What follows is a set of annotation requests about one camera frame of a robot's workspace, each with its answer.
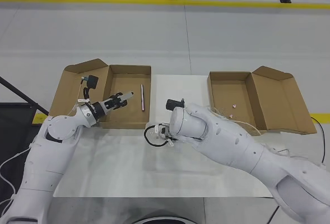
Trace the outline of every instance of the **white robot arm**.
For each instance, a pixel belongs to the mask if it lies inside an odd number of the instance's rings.
[[[330,224],[330,172],[256,142],[238,124],[195,104],[176,107],[170,136],[208,158],[258,178],[285,213],[301,223]]]
[[[0,218],[0,224],[12,222],[46,224],[48,209],[79,142],[82,128],[91,127],[112,110],[127,105],[133,92],[118,93],[109,99],[76,108],[75,116],[49,116],[31,144],[19,191]]]

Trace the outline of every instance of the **floor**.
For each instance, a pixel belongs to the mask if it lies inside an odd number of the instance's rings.
[[[49,223],[130,224],[146,217],[184,217],[197,224],[267,223],[268,198],[54,198]],[[296,224],[278,210],[271,224]]]
[[[0,75],[49,109],[64,67],[101,58],[152,74],[292,73],[311,113],[330,113],[330,11],[116,4],[0,4]],[[22,101],[0,85],[0,102]],[[330,170],[330,125],[327,167]],[[320,134],[290,147],[318,161]],[[198,223],[266,223],[263,198],[55,198],[50,223],[131,223],[174,213]],[[271,223],[295,223],[279,210]]]

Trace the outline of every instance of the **table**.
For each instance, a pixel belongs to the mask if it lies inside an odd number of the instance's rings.
[[[167,99],[209,105],[207,76],[153,75],[150,122],[168,122]],[[257,140],[285,148],[280,133]],[[143,130],[85,128],[55,197],[271,197],[256,178],[190,145],[155,148]]]

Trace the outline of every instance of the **open cardboard box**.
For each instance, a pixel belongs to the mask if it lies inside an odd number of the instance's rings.
[[[67,115],[71,112],[77,99],[83,99],[82,90],[86,82],[80,86],[81,77],[93,75],[99,78],[96,89],[90,89],[91,103],[103,101],[109,96],[133,91],[127,106],[110,112],[100,119],[103,128],[144,129],[150,117],[150,66],[107,65],[100,59],[67,66],[61,76],[49,115]],[[141,108],[141,84],[143,84],[145,111]]]
[[[216,108],[215,112],[231,120],[249,123],[260,131],[317,132],[289,73],[265,66],[252,73],[210,72],[207,84],[212,110]],[[240,125],[250,134],[258,135],[250,126]]]

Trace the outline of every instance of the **black stand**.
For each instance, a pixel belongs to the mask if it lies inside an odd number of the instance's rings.
[[[10,91],[14,92],[16,95],[18,95],[19,97],[21,97],[23,100],[27,101],[32,106],[36,107],[38,110],[40,110],[41,112],[43,112],[45,115],[49,115],[49,112],[47,110],[45,110],[42,106],[40,106],[39,104],[37,104],[34,100],[32,100],[31,98],[29,98],[27,95],[23,94],[20,90],[18,90],[12,84],[10,84],[9,82],[7,82],[1,76],[0,76],[0,84],[2,84],[3,86],[5,86],[6,88],[8,88]]]

